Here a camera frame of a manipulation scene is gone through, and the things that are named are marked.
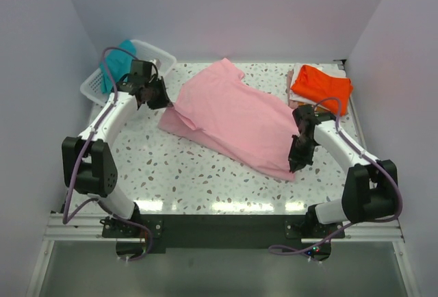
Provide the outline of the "pink t-shirt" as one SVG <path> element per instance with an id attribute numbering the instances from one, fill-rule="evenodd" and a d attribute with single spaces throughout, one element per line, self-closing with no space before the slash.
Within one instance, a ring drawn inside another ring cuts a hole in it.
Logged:
<path id="1" fill-rule="evenodd" d="M 279 97 L 247 86 L 227 58 L 185 82 L 158 127 L 277 179 L 292 181 L 288 155 L 298 127 Z"/>

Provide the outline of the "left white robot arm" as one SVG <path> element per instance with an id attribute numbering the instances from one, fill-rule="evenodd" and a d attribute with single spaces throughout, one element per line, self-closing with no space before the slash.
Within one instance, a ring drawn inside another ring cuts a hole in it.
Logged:
<path id="1" fill-rule="evenodd" d="M 142 105 L 161 109 L 170 104 L 156 62 L 132 60 L 129 72 L 113 84 L 98 116 L 77 137 L 67 137 L 62 143 L 64 180 L 68 188 L 63 224 L 68 224 L 77 214 L 70 210 L 73 192 L 77 192 L 117 218 L 118 230 L 125 236 L 134 237 L 141 231 L 138 206 L 118 185 L 111 147 L 122 127 Z"/>

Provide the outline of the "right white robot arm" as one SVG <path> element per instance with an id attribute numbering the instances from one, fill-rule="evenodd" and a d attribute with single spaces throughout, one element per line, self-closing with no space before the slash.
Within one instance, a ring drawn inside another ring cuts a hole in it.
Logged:
<path id="1" fill-rule="evenodd" d="M 330 112 L 315 112 L 310 105 L 293 111 L 298 134 L 288 155 L 290 172 L 313 164 L 317 147 L 323 147 L 346 173 L 342 197 L 308 207 L 293 228 L 304 236 L 321 237 L 330 226 L 348 221 L 386 222 L 401 214 L 403 204 L 398 173 L 391 160 L 380 160 L 356 143 Z"/>

